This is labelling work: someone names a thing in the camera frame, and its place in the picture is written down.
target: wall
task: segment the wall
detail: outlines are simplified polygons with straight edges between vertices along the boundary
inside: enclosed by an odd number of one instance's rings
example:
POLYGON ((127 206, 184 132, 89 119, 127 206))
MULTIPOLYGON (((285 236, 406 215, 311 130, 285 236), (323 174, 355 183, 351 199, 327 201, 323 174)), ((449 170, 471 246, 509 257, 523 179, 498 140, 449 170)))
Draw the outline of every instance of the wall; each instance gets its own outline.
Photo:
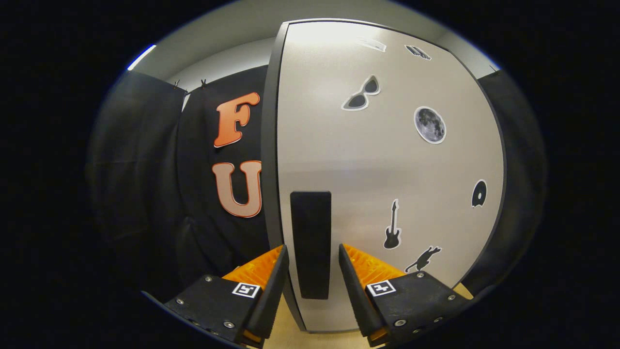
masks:
MULTIPOLYGON (((202 79, 210 83, 240 71, 267 65, 274 41, 275 37, 245 43, 218 52, 176 73, 167 82, 174 84, 178 80, 178 86, 189 92, 199 88, 202 85, 200 82, 202 79)), ((185 97, 183 108, 190 96, 185 97)))
POLYGON ((476 79, 500 69, 490 58, 453 32, 448 31, 435 43, 447 48, 457 56, 476 79))

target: black curtain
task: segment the black curtain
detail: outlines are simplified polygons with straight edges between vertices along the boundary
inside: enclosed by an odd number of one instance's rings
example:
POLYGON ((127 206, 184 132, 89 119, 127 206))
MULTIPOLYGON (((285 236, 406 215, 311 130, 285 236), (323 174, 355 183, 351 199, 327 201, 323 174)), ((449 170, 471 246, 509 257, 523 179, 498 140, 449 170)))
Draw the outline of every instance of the black curtain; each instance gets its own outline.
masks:
MULTIPOLYGON (((200 247, 205 263, 214 274, 223 276, 236 266, 269 251, 265 217, 262 210, 254 217, 236 217, 219 203, 215 175, 216 163, 232 163, 233 196, 237 202, 248 199, 245 174, 239 170, 244 161, 260 161, 262 102, 248 105, 246 126, 237 123, 242 138, 231 145, 215 148, 218 136, 220 104, 250 93, 262 99, 267 65, 226 76, 193 90, 179 123, 177 145, 179 187, 190 221, 190 230, 200 247)), ((181 268, 185 283, 193 282, 204 266, 188 260, 181 268)))
POLYGON ((181 290, 175 143, 184 96, 159 79, 124 73, 99 111, 86 164, 97 225, 118 269, 165 300, 181 290))

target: wooden floor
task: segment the wooden floor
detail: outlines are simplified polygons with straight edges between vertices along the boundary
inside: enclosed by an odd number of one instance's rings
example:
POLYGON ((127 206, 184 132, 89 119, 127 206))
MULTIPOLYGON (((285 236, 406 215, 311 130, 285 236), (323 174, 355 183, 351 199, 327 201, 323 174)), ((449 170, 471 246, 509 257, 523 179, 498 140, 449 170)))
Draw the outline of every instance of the wooden floor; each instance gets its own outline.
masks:
POLYGON ((335 334, 307 333, 300 331, 291 315, 291 311, 286 305, 284 297, 281 297, 271 336, 269 339, 265 340, 263 348, 368 349, 369 346, 368 340, 361 336, 359 330, 335 334))

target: guitar sticker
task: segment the guitar sticker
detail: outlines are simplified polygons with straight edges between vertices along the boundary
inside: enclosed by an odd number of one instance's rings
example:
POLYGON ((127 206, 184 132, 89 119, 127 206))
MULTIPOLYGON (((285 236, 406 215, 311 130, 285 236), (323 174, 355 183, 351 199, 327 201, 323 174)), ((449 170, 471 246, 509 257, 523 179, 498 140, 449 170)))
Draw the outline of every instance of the guitar sticker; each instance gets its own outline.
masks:
POLYGON ((386 240, 383 243, 386 250, 393 250, 401 245, 401 229, 396 227, 398 208, 398 199, 395 199, 392 201, 392 224, 386 228, 386 240))

